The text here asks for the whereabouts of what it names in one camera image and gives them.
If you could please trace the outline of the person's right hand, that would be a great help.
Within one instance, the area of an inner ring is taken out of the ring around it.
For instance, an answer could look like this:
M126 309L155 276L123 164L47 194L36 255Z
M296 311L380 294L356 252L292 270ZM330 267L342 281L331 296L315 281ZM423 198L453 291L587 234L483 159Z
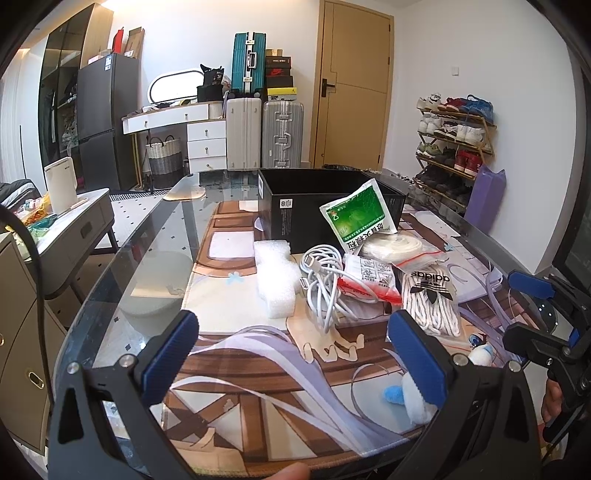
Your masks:
M545 424L556 418L562 411L563 394L560 385L551 379L546 381L541 416Z

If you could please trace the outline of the person's left hand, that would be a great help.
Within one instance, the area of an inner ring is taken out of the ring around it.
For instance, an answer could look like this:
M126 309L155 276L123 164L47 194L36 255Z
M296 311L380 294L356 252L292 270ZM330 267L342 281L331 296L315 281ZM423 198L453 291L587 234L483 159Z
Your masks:
M267 477L266 480L308 480L310 477L311 470L308 465L297 462Z

